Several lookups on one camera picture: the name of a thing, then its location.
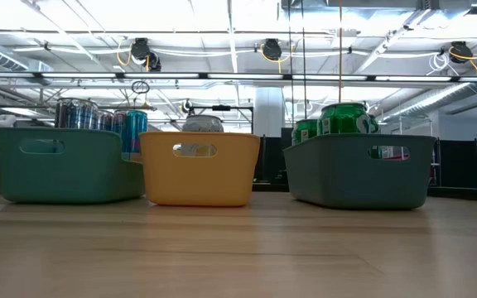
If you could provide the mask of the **white blue Spindrift can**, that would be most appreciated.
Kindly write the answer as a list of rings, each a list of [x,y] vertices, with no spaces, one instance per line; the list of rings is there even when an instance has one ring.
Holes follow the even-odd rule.
[[[223,132],[221,119],[211,115],[190,115],[182,126],[183,132]],[[216,148],[212,144],[181,144],[182,156],[213,156]]]

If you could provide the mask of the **green soda can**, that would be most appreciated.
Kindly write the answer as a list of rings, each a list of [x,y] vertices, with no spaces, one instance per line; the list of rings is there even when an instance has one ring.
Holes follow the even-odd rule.
[[[296,122],[291,132],[291,144],[300,144],[317,135],[317,120],[315,118],[303,119]]]
[[[338,133],[379,134],[380,128],[363,103],[333,103],[321,109],[317,134]]]

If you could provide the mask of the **white square column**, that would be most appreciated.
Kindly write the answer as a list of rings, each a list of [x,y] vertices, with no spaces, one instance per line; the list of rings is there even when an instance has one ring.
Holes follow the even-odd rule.
[[[284,127],[285,100],[281,88],[261,87],[253,101],[253,133],[260,137],[280,137]]]

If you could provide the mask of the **yellow plastic bin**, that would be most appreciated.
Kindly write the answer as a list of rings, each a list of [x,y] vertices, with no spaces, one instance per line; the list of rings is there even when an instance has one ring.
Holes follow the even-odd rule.
[[[153,204],[240,207],[253,189],[260,137],[231,132],[140,135],[146,198]],[[177,155],[175,145],[212,145],[213,156]]]

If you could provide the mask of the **dark blue-grey plastic bin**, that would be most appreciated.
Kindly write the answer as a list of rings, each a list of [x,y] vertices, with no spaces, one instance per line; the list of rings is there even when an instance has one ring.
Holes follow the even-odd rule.
[[[283,153],[294,199],[331,209],[410,210],[426,202],[430,136],[328,134]]]

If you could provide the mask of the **teal plastic bin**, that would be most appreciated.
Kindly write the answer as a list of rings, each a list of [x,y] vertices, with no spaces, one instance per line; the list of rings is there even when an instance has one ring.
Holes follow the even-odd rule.
[[[19,204],[102,204],[144,194],[115,132],[0,127],[0,194]]]

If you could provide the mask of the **black partition panels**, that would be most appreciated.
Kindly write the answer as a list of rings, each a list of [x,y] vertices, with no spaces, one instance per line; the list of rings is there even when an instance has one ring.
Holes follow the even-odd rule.
[[[441,186],[477,189],[477,137],[437,143]]]

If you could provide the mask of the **black background rig frame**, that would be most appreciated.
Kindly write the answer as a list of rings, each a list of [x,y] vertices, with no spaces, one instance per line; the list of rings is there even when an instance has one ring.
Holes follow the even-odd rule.
[[[187,116],[203,114],[206,110],[210,110],[213,112],[231,112],[236,111],[240,116],[242,116],[247,123],[250,124],[251,132],[254,132],[254,119],[253,119],[253,112],[254,107],[241,107],[241,106],[230,106],[224,104],[216,104],[216,105],[194,105],[189,99],[186,99],[181,104],[181,111],[185,113]]]

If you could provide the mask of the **silver ventilation duct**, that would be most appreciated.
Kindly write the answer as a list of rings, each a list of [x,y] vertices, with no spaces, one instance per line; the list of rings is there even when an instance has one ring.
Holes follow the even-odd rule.
[[[381,121],[388,123],[399,117],[424,114],[476,94],[477,84],[475,83],[462,83],[444,89],[433,89],[387,111]]]

